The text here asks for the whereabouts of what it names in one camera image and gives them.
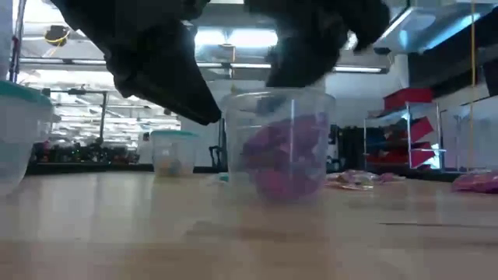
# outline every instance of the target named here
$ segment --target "plastic food container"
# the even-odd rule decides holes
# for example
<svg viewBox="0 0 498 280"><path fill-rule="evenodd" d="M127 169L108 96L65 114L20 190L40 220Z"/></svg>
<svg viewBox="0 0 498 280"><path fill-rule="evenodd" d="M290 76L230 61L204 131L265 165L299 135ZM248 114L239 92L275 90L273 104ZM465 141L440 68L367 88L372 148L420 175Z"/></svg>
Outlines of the plastic food container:
<svg viewBox="0 0 498 280"><path fill-rule="evenodd" d="M198 136L188 131L158 130L150 134L154 172L158 177L192 174Z"/></svg>
<svg viewBox="0 0 498 280"><path fill-rule="evenodd" d="M0 195L23 179L33 144L48 138L53 113L39 90L0 81Z"/></svg>
<svg viewBox="0 0 498 280"><path fill-rule="evenodd" d="M324 185L335 99L315 89L266 89L226 100L231 189L296 200Z"/></svg>

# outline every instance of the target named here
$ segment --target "pink fabric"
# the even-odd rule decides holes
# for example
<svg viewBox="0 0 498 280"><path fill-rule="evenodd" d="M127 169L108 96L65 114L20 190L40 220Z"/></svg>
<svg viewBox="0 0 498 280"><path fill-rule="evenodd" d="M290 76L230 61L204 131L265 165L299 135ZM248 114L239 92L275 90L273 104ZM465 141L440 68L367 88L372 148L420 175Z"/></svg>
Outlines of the pink fabric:
<svg viewBox="0 0 498 280"><path fill-rule="evenodd" d="M454 191L498 194L498 171L461 175L451 185Z"/></svg>
<svg viewBox="0 0 498 280"><path fill-rule="evenodd" d="M292 200L323 185L324 162L319 159L324 157L314 149L327 136L327 126L324 116L303 116L272 123L247 141L242 155L258 191L267 198Z"/></svg>

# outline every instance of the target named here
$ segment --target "white wall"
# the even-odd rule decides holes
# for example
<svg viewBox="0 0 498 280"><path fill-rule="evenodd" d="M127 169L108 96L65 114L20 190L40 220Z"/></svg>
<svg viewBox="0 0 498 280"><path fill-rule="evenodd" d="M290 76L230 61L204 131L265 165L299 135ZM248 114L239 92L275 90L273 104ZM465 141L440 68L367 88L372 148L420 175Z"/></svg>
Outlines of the white wall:
<svg viewBox="0 0 498 280"><path fill-rule="evenodd" d="M444 148L447 150L444 157L446 167L466 167L469 164L469 106L462 107L461 105L488 96L489 91L486 84L482 83L478 84L474 89L469 86L449 96L437 99L442 110L441 123ZM474 104L475 120L473 121L474 136L472 145L474 156L472 156L472 165L478 168L498 166L498 149L495 148L495 143L498 142L498 131L494 129L498 125L498 119L496 119L496 116L493 116L498 114L498 107L484 106L489 102L492 102L492 99L479 101ZM458 132L457 116L467 117L462 122L460 132Z"/></svg>
<svg viewBox="0 0 498 280"><path fill-rule="evenodd" d="M363 126L368 111L382 110L383 97L408 86L408 60L398 55L388 74L330 74L325 80L328 94L336 99L339 127Z"/></svg>

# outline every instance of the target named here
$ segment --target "fluorescent light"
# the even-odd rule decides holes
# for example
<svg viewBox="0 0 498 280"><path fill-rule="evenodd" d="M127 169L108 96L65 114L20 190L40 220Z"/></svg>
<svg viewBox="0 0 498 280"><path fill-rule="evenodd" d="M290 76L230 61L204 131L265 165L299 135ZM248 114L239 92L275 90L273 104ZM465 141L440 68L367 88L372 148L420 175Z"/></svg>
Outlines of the fluorescent light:
<svg viewBox="0 0 498 280"><path fill-rule="evenodd" d="M199 30L195 35L195 45L219 45L226 43L225 35L221 30Z"/></svg>
<svg viewBox="0 0 498 280"><path fill-rule="evenodd" d="M77 103L56 103L56 107L99 107L101 109L102 105L100 104L77 104ZM106 105L106 108L122 108L122 109L149 109L146 105Z"/></svg>
<svg viewBox="0 0 498 280"><path fill-rule="evenodd" d="M221 63L211 63L211 62L199 62L197 64L199 68L222 68Z"/></svg>
<svg viewBox="0 0 498 280"><path fill-rule="evenodd" d="M358 73L380 73L382 68L376 67L356 67L356 66L336 66L334 67L336 72L358 72Z"/></svg>
<svg viewBox="0 0 498 280"><path fill-rule="evenodd" d="M20 63L37 63L37 64L61 64L64 61L60 58L20 58Z"/></svg>
<svg viewBox="0 0 498 280"><path fill-rule="evenodd" d="M72 59L72 63L81 64L81 65L105 65L105 60L96 60L96 59Z"/></svg>
<svg viewBox="0 0 498 280"><path fill-rule="evenodd" d="M408 8L406 11L404 11L391 25L382 33L382 36L380 39L384 39L387 37L391 32L393 32L402 22L410 15L410 13L413 12L413 8Z"/></svg>
<svg viewBox="0 0 498 280"><path fill-rule="evenodd" d="M211 0L211 4L238 4L242 5L244 0Z"/></svg>
<svg viewBox="0 0 498 280"><path fill-rule="evenodd" d="M137 96L130 96L129 98L127 98L128 100L130 101L134 101L134 102L137 102L137 101L140 101L141 99L138 98Z"/></svg>
<svg viewBox="0 0 498 280"><path fill-rule="evenodd" d="M28 41L28 40L45 40L45 37L23 37L23 41Z"/></svg>
<svg viewBox="0 0 498 280"><path fill-rule="evenodd" d="M356 37L356 34L350 33L348 35L348 41L345 43L344 49L352 50L357 44L358 44L358 37Z"/></svg>
<svg viewBox="0 0 498 280"><path fill-rule="evenodd" d="M85 34L83 31L81 31L81 30L77 30L76 32L77 32L77 34L79 34L80 36L86 37L86 34Z"/></svg>
<svg viewBox="0 0 498 280"><path fill-rule="evenodd" d="M17 20L17 11L19 9L19 0L12 1L12 19ZM64 17L58 9L50 4L43 3L41 0L29 0L24 10L25 23L50 23L64 24Z"/></svg>
<svg viewBox="0 0 498 280"><path fill-rule="evenodd" d="M272 66L270 64L258 64L258 63L232 63L232 67L270 69Z"/></svg>
<svg viewBox="0 0 498 280"><path fill-rule="evenodd" d="M227 43L236 47L271 47L277 41L273 30L234 30Z"/></svg>
<svg viewBox="0 0 498 280"><path fill-rule="evenodd" d="M67 135L68 133L64 132L64 131L52 131L51 134L52 135Z"/></svg>
<svg viewBox="0 0 498 280"><path fill-rule="evenodd" d="M61 121L100 121L100 117L87 117L87 116L61 116ZM133 117L105 117L106 123L113 124L137 124L138 121ZM178 124L179 120L176 118L144 118L140 122L150 122L152 124Z"/></svg>

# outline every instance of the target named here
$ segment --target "wooden table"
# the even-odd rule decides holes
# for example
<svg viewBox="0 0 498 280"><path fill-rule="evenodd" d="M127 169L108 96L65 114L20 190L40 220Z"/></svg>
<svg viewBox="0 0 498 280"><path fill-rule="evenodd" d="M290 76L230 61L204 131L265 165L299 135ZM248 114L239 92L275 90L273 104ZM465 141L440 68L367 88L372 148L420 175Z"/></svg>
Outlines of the wooden table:
<svg viewBox="0 0 498 280"><path fill-rule="evenodd" d="M407 181L271 206L204 179L27 177L0 202L0 279L496 278L492 195Z"/></svg>

